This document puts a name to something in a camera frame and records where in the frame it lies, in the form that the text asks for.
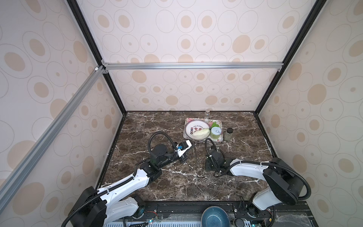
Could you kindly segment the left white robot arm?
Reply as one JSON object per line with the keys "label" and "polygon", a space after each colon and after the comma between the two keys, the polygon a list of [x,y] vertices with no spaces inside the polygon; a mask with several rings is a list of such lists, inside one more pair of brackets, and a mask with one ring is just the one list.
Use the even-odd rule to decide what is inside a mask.
{"label": "left white robot arm", "polygon": [[192,148],[194,144],[190,140],[172,143],[171,151],[164,144],[150,148],[149,158],[141,161],[131,175],[98,190],[87,188],[62,226],[71,223],[74,227],[103,227],[118,219],[135,216],[143,209],[144,201],[132,193],[158,179],[163,167],[185,161]]}

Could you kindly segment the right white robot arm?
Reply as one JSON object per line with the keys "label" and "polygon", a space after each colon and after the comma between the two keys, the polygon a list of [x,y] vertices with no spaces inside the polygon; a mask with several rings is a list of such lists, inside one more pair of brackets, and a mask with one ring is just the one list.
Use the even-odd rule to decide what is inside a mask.
{"label": "right white robot arm", "polygon": [[311,196],[307,180],[279,158],[271,161],[255,162],[226,159],[216,146],[206,149],[206,171],[214,171],[220,176],[246,176],[265,181],[266,189],[256,192],[244,205],[244,209],[254,217],[260,211],[277,204],[295,205]]}

